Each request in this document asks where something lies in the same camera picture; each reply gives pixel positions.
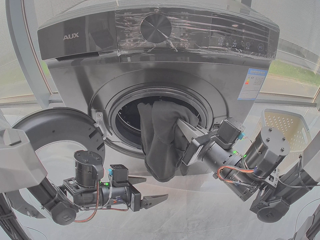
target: laundry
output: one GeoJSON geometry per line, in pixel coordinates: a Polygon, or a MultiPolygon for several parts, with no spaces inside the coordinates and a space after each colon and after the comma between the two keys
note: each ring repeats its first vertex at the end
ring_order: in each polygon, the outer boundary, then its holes
{"type": "Polygon", "coordinates": [[[177,125],[177,119],[197,126],[199,119],[188,108],[168,101],[138,104],[141,123],[141,146],[145,166],[159,182],[167,182],[180,168],[186,174],[182,157],[187,139],[177,125]]]}

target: white laundry basket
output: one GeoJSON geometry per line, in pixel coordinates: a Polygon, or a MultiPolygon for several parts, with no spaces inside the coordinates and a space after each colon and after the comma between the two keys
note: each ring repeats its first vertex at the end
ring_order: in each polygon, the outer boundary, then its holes
{"type": "MultiPolygon", "coordinates": [[[[311,142],[312,138],[309,127],[300,114],[266,108],[262,111],[261,118],[250,136],[251,141],[254,141],[263,126],[276,127],[278,130],[281,130],[290,143],[290,153],[278,167],[280,173],[284,174],[298,162],[299,156],[303,155],[303,150],[311,142]]],[[[247,150],[250,145],[251,143],[248,142],[245,150],[247,150]]]]}

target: energy label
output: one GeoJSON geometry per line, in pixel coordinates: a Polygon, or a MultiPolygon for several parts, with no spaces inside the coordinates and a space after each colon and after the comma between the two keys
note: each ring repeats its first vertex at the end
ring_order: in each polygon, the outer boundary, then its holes
{"type": "Polygon", "coordinates": [[[255,100],[266,79],[268,70],[249,68],[238,100],[255,100]]]}

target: aux logo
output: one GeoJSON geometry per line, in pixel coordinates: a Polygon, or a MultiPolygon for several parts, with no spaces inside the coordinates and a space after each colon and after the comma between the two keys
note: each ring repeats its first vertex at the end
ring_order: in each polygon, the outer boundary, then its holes
{"type": "Polygon", "coordinates": [[[78,38],[79,32],[78,33],[73,33],[73,34],[68,34],[68,35],[65,35],[63,40],[66,40],[66,39],[72,39],[72,38],[78,38]]]}

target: qr code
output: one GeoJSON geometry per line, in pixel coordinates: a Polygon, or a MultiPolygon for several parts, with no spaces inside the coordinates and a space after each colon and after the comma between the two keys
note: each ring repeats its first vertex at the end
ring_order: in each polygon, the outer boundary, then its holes
{"type": "Polygon", "coordinates": [[[256,77],[256,79],[254,80],[253,85],[254,85],[254,86],[260,86],[260,85],[262,85],[263,78],[264,78],[264,77],[256,77]]]}

